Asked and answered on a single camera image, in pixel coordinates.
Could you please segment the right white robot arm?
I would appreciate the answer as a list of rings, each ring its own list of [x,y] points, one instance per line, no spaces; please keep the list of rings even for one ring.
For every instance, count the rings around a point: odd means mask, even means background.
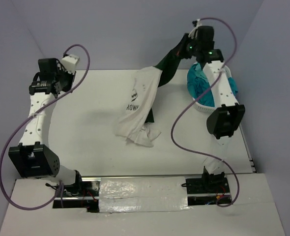
[[[213,192],[223,179],[227,146],[245,114],[230,85],[222,52],[214,44],[214,28],[196,23],[185,46],[188,56],[196,58],[187,77],[189,93],[196,109],[209,113],[206,128],[220,146],[220,153],[211,154],[203,163],[201,185],[206,192]]]

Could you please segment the white and green t-shirt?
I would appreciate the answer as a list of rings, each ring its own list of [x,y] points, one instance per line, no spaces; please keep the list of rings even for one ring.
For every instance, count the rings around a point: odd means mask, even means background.
[[[158,88],[172,80],[184,55],[183,45],[178,43],[158,64],[134,74],[131,97],[123,116],[118,119],[115,135],[139,146],[153,147],[153,141],[161,133],[151,128],[154,123],[152,106]]]

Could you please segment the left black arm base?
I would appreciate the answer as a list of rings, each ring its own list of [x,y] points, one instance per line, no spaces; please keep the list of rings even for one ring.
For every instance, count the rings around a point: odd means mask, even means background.
[[[77,173],[73,184],[64,184],[63,193],[59,191],[59,183],[55,178],[44,178],[45,181],[50,181],[53,184],[46,183],[45,185],[55,191],[55,197],[99,197],[100,181],[83,180],[82,176]]]

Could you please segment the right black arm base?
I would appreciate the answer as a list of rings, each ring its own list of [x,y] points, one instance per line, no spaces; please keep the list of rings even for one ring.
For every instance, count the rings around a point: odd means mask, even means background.
[[[199,178],[187,178],[181,185],[186,188],[187,194],[226,194],[230,188],[225,172],[211,174],[206,166]]]

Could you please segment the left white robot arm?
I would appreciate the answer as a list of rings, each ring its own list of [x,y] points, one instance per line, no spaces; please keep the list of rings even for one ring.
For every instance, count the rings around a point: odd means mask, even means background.
[[[59,157],[49,148],[49,128],[56,104],[54,100],[71,90],[79,57],[64,55],[62,59],[39,59],[37,72],[29,86],[29,120],[24,133],[8,156],[22,178],[43,178],[64,184],[68,196],[84,190],[81,175],[61,165]]]

